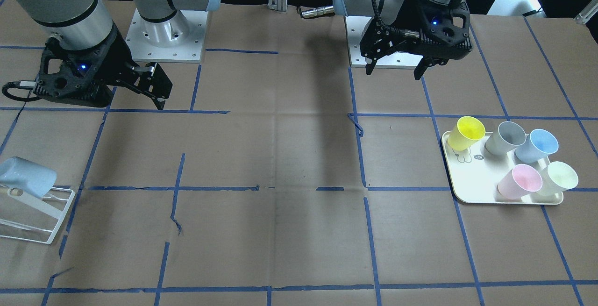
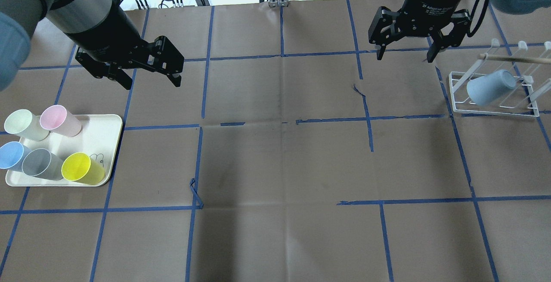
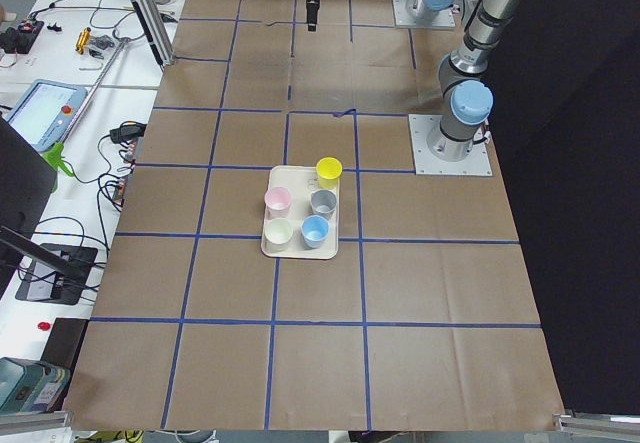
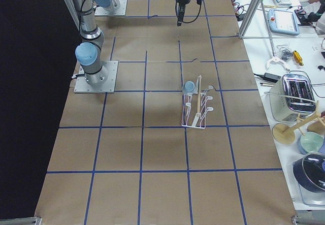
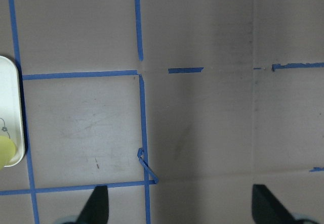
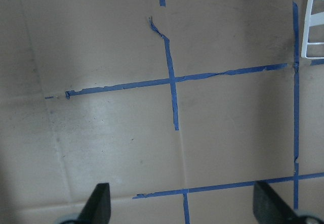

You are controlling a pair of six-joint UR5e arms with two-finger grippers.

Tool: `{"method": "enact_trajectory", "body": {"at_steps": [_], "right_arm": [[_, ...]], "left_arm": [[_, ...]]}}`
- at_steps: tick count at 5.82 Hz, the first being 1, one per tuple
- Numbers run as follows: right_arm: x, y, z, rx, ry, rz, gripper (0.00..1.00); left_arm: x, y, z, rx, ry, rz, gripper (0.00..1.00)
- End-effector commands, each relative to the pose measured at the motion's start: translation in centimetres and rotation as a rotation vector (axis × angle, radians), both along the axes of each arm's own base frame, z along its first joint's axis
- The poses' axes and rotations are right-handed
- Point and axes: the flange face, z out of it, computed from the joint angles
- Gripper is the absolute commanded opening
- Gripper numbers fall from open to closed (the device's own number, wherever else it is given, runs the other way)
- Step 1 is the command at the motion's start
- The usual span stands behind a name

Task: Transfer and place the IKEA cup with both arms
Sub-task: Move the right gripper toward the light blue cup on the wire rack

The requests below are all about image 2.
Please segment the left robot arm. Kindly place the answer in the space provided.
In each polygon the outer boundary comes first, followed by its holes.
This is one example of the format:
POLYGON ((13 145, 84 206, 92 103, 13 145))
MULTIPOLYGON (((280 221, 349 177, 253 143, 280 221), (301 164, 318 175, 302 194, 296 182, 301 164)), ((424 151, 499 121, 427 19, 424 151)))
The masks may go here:
POLYGON ((127 69, 164 74, 181 85, 184 56, 166 37, 149 43, 122 8, 122 0, 1 0, 0 87, 13 82, 30 54, 37 24, 48 19, 77 45, 75 60, 93 77, 129 90, 127 69))

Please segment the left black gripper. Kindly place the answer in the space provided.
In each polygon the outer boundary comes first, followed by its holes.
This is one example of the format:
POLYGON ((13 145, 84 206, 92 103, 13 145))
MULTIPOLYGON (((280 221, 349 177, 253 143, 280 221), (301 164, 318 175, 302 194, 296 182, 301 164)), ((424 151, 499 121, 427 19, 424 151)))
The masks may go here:
POLYGON ((181 52, 166 36, 159 36, 148 44, 114 2, 101 23, 66 35, 79 46, 75 60, 94 78, 106 77, 130 90, 133 80, 122 68, 143 68, 164 74, 175 87, 181 86, 185 61, 181 52))

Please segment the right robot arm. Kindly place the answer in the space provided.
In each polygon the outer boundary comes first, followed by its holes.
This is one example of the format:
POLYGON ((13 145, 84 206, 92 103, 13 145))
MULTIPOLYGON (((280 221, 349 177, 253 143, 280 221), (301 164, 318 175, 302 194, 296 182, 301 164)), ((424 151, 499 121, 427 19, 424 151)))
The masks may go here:
MULTIPOLYGON (((513 15, 530 14, 548 8, 551 0, 484 0, 480 19, 472 24, 474 12, 458 9, 461 0, 405 0, 393 12, 380 6, 368 29, 368 40, 376 45, 377 59, 382 60, 387 46, 404 37, 430 37, 432 44, 427 61, 433 62, 437 54, 449 47, 457 48, 464 37, 472 37, 485 17, 488 5, 513 15)), ((476 0, 474 9, 480 0, 476 0)))

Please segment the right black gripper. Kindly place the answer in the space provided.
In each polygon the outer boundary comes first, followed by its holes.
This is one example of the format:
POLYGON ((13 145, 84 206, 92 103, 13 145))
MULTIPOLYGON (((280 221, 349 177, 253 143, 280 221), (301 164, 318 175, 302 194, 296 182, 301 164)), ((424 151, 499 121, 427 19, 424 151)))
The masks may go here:
POLYGON ((472 18, 466 9, 457 11, 461 0, 405 0, 398 11, 378 7, 368 29, 368 40, 376 45, 382 60, 388 44, 404 37, 431 37, 427 62, 448 47, 458 47, 470 30, 472 18))

